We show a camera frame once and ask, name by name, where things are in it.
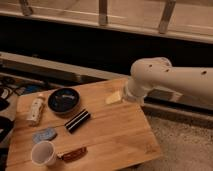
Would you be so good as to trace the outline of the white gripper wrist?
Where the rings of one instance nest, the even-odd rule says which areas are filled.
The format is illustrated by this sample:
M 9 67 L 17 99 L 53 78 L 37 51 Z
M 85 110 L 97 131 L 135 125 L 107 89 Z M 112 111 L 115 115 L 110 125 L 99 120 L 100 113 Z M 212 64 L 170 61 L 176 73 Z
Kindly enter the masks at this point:
M 107 104 L 114 104 L 122 101 L 122 97 L 129 102 L 135 102 L 139 105 L 144 104 L 144 98 L 147 96 L 147 90 L 137 84 L 134 80 L 128 80 L 122 90 L 115 91 L 105 100 Z

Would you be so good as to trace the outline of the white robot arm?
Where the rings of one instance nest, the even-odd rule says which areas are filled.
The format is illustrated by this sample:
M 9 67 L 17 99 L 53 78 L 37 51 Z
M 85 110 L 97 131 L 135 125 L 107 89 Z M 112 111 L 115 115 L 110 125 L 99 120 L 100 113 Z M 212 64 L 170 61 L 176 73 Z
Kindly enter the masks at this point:
M 213 104 L 213 68 L 174 67 L 168 58 L 154 57 L 136 60 L 130 74 L 123 88 L 106 98 L 106 104 L 126 100 L 143 106 L 148 93 L 157 87 Z

